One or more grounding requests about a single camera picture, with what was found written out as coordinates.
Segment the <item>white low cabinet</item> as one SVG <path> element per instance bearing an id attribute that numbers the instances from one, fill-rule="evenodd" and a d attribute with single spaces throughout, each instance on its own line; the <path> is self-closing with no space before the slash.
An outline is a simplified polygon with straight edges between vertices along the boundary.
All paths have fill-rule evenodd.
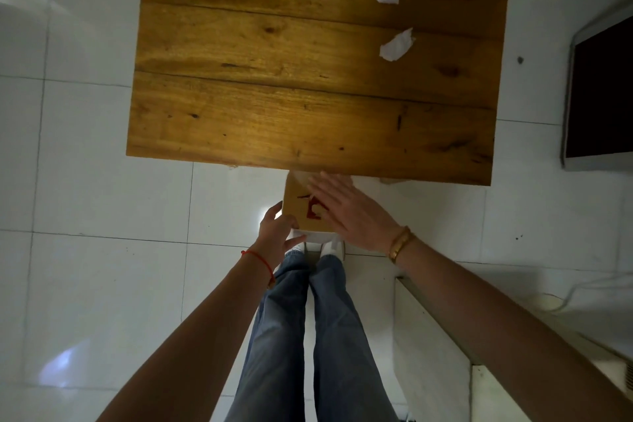
<path id="1" fill-rule="evenodd" d="M 633 361 L 562 321 L 563 297 L 543 287 L 536 271 L 484 271 L 497 285 L 558 333 L 633 402 Z M 416 422 L 531 422 L 476 357 L 445 330 L 406 276 L 394 285 L 394 372 Z"/>

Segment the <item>white-framed black screen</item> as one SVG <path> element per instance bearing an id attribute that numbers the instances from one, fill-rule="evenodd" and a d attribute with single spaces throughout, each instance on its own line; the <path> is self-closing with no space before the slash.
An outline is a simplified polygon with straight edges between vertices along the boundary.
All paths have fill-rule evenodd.
<path id="1" fill-rule="evenodd" d="M 633 0 L 572 38 L 560 158 L 567 171 L 633 172 Z"/>

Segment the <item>person's right hand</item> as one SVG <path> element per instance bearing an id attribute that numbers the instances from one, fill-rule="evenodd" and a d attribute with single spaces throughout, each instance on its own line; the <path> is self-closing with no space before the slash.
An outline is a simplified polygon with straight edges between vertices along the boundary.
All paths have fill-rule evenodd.
<path id="1" fill-rule="evenodd" d="M 386 255 L 390 239 L 396 235 L 401 225 L 374 199 L 358 188 L 357 190 L 358 198 L 354 202 L 354 208 L 344 220 L 328 220 L 324 216 L 323 218 L 345 242 L 360 249 Z"/>

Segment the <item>person's left forearm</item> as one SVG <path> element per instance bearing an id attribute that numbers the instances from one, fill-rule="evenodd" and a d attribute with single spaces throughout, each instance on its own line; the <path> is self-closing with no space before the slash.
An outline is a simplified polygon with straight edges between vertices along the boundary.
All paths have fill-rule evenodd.
<path id="1" fill-rule="evenodd" d="M 266 268 L 241 256 L 96 422 L 210 422 L 267 286 Z"/>

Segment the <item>brown cardboard box red print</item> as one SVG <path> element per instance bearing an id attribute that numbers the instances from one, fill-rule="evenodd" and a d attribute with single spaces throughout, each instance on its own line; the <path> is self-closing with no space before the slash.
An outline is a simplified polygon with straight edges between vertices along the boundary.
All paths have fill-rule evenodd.
<path id="1" fill-rule="evenodd" d="M 307 244 L 325 244 L 340 241 L 334 228 L 323 218 L 327 206 L 309 191 L 307 184 L 314 176 L 311 172 L 290 170 L 287 174 L 282 214 L 294 216 L 299 226 L 291 236 L 305 236 Z"/>

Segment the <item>person's right forearm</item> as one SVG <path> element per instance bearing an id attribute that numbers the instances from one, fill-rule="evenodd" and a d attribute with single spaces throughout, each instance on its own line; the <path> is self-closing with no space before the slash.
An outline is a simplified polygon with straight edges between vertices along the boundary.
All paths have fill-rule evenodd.
<path id="1" fill-rule="evenodd" d="M 633 403 L 502 291 L 415 236 L 390 255 L 437 321 L 487 366 L 532 422 L 633 422 Z"/>

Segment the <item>gold bangle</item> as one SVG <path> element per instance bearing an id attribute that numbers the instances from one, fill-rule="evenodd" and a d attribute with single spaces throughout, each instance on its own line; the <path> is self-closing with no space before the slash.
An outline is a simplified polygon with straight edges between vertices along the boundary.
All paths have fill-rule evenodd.
<path id="1" fill-rule="evenodd" d="M 394 266 L 397 265 L 397 259 L 402 250 L 414 240 L 416 240 L 416 236 L 408 226 L 398 228 L 396 235 L 390 239 L 389 250 L 386 253 L 388 259 Z"/>

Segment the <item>blue jeans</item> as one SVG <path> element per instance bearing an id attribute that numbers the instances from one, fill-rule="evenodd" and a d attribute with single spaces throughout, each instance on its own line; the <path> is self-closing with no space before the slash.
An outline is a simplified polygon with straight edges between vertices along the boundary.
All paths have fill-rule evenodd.
<path id="1" fill-rule="evenodd" d="M 286 252 L 254 318 L 225 422 L 305 422 L 305 319 L 315 313 L 313 390 L 318 422 L 400 422 L 385 391 L 341 261 Z"/>

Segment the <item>person's left hand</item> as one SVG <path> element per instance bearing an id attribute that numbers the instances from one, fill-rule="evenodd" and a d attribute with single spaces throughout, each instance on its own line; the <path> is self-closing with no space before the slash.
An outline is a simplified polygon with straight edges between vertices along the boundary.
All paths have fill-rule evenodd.
<path id="1" fill-rule="evenodd" d="M 253 258 L 260 266 L 266 268 L 268 288 L 275 285 L 274 269 L 282 263 L 286 254 L 284 242 L 293 237 L 292 231 L 299 229 L 294 216 L 277 215 L 282 207 L 283 202 L 280 201 L 265 212 L 259 224 L 256 241 L 248 250 L 242 252 L 243 257 Z"/>

